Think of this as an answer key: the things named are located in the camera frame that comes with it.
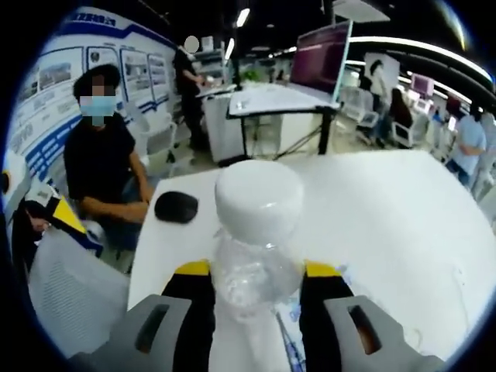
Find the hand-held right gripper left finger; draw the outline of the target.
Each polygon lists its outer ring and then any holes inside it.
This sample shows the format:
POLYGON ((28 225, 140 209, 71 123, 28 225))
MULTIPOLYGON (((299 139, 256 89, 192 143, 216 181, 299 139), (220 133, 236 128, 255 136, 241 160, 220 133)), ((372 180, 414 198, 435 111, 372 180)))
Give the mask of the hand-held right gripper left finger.
POLYGON ((215 330, 215 291, 207 260, 178 267, 162 294, 151 294, 91 353, 71 358, 73 371, 207 371, 215 330))

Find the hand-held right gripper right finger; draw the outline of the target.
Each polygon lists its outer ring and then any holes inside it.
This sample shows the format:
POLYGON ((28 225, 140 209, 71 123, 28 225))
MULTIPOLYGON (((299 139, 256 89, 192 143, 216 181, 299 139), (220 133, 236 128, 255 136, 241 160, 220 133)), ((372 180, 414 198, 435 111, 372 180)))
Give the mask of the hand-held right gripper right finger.
POLYGON ((444 362, 407 344, 404 328, 331 265, 306 260, 300 330, 308 371, 441 371, 444 362))

